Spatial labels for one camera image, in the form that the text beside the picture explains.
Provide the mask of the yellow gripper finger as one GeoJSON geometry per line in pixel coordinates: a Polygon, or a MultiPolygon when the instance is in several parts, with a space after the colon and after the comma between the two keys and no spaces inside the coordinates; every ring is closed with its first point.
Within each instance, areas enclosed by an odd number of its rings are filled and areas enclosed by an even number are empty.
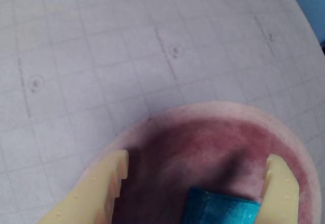
{"type": "Polygon", "coordinates": [[[297,223],[300,189],[285,160],[270,154],[266,160],[264,177],[260,193],[262,203],[255,223],[297,223]]]}
{"type": "Polygon", "coordinates": [[[128,151],[111,152],[92,166],[38,223],[111,223],[115,199],[127,175],[128,151]]]}

